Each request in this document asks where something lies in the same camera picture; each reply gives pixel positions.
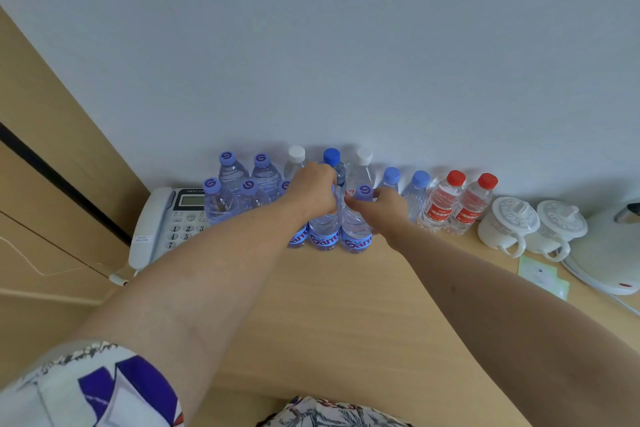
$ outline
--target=hand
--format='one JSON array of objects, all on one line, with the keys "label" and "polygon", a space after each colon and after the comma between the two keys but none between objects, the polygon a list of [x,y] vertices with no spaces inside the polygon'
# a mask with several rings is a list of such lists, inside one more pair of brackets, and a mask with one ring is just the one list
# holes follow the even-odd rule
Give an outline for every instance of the hand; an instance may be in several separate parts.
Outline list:
[{"label": "hand", "polygon": [[335,210],[331,185],[335,185],[336,178],[335,169],[330,165],[309,162],[293,176],[280,201],[294,203],[305,221],[324,216]]},{"label": "hand", "polygon": [[364,220],[372,226],[374,234],[388,238],[409,221],[409,210],[404,197],[389,187],[379,187],[373,191],[378,201],[358,201],[355,197],[344,195],[349,208],[362,214]]}]

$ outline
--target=forearm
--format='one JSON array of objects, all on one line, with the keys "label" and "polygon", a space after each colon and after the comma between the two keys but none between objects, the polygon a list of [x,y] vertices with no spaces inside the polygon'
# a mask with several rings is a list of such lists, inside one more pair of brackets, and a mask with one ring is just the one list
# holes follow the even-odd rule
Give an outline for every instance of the forearm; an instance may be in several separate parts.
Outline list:
[{"label": "forearm", "polygon": [[388,239],[453,329],[533,425],[629,424],[640,357],[540,287],[402,223]]},{"label": "forearm", "polygon": [[106,339],[146,358],[171,383],[191,420],[302,222],[300,210],[282,198],[211,227],[154,262],[74,338]]}]

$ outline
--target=blue bottle label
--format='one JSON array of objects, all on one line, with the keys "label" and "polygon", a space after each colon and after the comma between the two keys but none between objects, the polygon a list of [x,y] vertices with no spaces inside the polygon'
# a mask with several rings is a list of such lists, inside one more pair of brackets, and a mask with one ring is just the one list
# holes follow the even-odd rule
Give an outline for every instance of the blue bottle label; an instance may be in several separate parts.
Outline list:
[{"label": "blue bottle label", "polygon": [[332,246],[340,239],[340,230],[331,235],[318,235],[311,230],[311,241],[318,246]]},{"label": "blue bottle label", "polygon": [[307,223],[298,233],[293,235],[293,238],[289,240],[289,244],[297,245],[298,243],[303,242],[304,240],[307,239],[308,234],[309,234],[309,225]]},{"label": "blue bottle label", "polygon": [[369,245],[371,245],[372,239],[373,235],[369,235],[364,238],[354,238],[342,230],[342,241],[349,248],[353,248],[355,250],[364,250],[365,248],[368,248]]}]

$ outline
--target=water bottle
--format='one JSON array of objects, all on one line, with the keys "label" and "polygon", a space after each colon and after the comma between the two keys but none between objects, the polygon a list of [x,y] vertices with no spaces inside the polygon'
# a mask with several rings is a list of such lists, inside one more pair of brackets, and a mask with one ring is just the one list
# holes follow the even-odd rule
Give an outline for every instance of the water bottle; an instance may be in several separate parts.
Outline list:
[{"label": "water bottle", "polygon": [[202,184],[204,189],[204,211],[212,225],[238,214],[238,200],[233,192],[222,186],[220,179],[210,178]]},{"label": "water bottle", "polygon": [[382,182],[378,184],[378,187],[390,187],[391,189],[395,189],[396,192],[400,192],[398,190],[399,180],[400,169],[397,167],[388,167],[385,169],[385,174],[382,176]]},{"label": "water bottle", "polygon": [[256,154],[253,157],[253,172],[251,178],[267,195],[270,202],[278,199],[278,184],[280,183],[280,173],[276,166],[271,164],[268,154]]},{"label": "water bottle", "polygon": [[342,206],[337,196],[336,188],[332,184],[331,191],[335,197],[335,214],[326,214],[309,221],[309,236],[311,245],[326,252],[338,245],[340,241],[340,225],[342,224]]},{"label": "water bottle", "polygon": [[411,182],[406,185],[401,196],[406,200],[409,207],[409,220],[415,222],[420,215],[420,211],[424,207],[427,199],[426,189],[431,181],[431,176],[425,171],[416,171],[413,173]]},{"label": "water bottle", "polygon": [[[370,185],[363,184],[356,189],[355,197],[358,201],[372,201],[373,189]],[[351,253],[364,252],[373,235],[372,228],[364,221],[362,215],[348,206],[342,212],[342,245]]]},{"label": "water bottle", "polygon": [[497,184],[498,178],[488,172],[482,174],[476,182],[469,184],[453,207],[445,231],[454,235],[466,232],[491,203],[493,188]]},{"label": "water bottle", "polygon": [[307,165],[305,148],[299,145],[289,147],[289,162],[284,166],[284,179],[291,181],[299,169]]},{"label": "water bottle", "polygon": [[218,179],[223,185],[238,194],[242,181],[249,177],[249,171],[237,161],[236,154],[228,150],[220,153],[218,159],[220,160]]},{"label": "water bottle", "polygon": [[269,197],[262,192],[255,180],[245,179],[242,181],[238,196],[238,211],[240,213],[259,208],[269,202]]},{"label": "water bottle", "polygon": [[373,153],[364,147],[356,152],[356,162],[353,164],[346,178],[345,194],[354,196],[356,188],[363,184],[373,187],[376,180],[375,175],[371,172],[369,166],[373,160]]},{"label": "water bottle", "polygon": [[465,175],[462,172],[450,172],[447,179],[441,181],[431,191],[418,218],[418,225],[434,233],[441,229],[449,219],[458,197],[462,194],[464,183]]},{"label": "water bottle", "polygon": [[[284,193],[289,188],[289,184],[291,181],[282,181],[278,186],[278,194],[280,196],[284,196]],[[309,236],[309,224],[305,223],[305,226],[300,228],[300,231],[293,235],[293,238],[289,240],[289,244],[287,245],[289,248],[300,248],[305,244],[307,237]]]},{"label": "water bottle", "polygon": [[337,174],[337,186],[336,191],[338,196],[344,192],[344,177],[346,174],[346,169],[344,168],[344,164],[340,162],[340,151],[334,148],[328,148],[324,151],[323,161],[320,164],[329,164],[333,169],[335,169],[335,173]]}]

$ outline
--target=phone handset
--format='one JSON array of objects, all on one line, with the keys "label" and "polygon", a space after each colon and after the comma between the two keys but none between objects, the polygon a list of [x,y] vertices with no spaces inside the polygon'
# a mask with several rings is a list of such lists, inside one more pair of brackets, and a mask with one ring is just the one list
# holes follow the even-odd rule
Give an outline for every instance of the phone handset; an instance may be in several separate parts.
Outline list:
[{"label": "phone handset", "polygon": [[136,272],[151,262],[164,212],[173,203],[174,196],[175,190],[171,187],[159,187],[154,189],[142,208],[129,250],[129,265]]}]

